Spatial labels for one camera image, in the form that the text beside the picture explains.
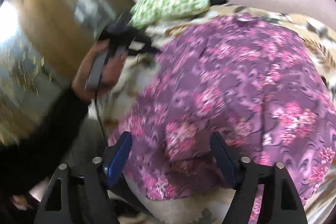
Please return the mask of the black sleeved left forearm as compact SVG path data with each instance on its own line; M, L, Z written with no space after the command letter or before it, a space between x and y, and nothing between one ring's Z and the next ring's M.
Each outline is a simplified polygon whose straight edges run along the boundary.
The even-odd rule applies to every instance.
M53 175L76 139L88 106L68 88L28 139L1 146L1 197L23 195Z

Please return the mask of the person left hand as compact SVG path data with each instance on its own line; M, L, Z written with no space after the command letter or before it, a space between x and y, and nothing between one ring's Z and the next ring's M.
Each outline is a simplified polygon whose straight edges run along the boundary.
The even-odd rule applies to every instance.
M109 40L95 42L82 60L79 70L72 81L72 90L83 102L90 103L95 98L96 91L86 88L86 81L95 58L107 50L108 46ZM98 97L103 96L118 83L121 71L125 65L126 57L127 51L124 51L119 57L111 57L108 63L103 67L100 86L97 91Z

